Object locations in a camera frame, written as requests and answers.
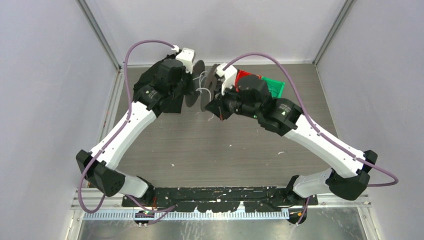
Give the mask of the grey plastic cable spool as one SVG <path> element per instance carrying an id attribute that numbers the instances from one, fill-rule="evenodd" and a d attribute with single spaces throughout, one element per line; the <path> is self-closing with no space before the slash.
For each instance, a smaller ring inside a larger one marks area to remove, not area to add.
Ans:
<path id="1" fill-rule="evenodd" d="M 196 90 L 196 102 L 200 100 L 200 110 L 206 111 L 206 106 L 214 99 L 218 79 L 215 76 L 216 69 L 219 65 L 214 64 L 206 71 L 206 66 L 203 60 L 197 61 L 192 69 L 194 84 Z"/>

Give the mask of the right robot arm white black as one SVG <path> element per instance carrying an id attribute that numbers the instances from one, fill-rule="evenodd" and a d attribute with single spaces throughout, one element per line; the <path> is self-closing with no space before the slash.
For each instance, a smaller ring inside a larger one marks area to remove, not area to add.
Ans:
<path id="1" fill-rule="evenodd" d="M 371 168 L 342 151 L 341 147 L 350 147 L 328 131 L 320 130 L 314 121 L 308 122 L 303 110 L 289 99 L 256 90 L 229 91 L 218 94 L 203 108 L 222 121 L 232 114 L 256 119 L 265 130 L 302 145 L 330 166 L 315 174 L 294 175 L 285 192 L 291 205 L 326 193 L 353 201 L 368 187 Z"/>

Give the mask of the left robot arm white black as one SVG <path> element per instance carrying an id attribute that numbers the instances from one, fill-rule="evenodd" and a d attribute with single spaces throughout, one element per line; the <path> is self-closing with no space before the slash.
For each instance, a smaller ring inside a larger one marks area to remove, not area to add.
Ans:
<path id="1" fill-rule="evenodd" d="M 141 207 L 148 207 L 154 199 L 149 182 L 117 168 L 147 126 L 162 113 L 181 112 L 184 95 L 192 92 L 192 83 L 193 75 L 185 70 L 144 72 L 133 86 L 133 97 L 124 116 L 91 150 L 77 153 L 80 183 L 87 181 L 106 197 L 130 195 Z"/>

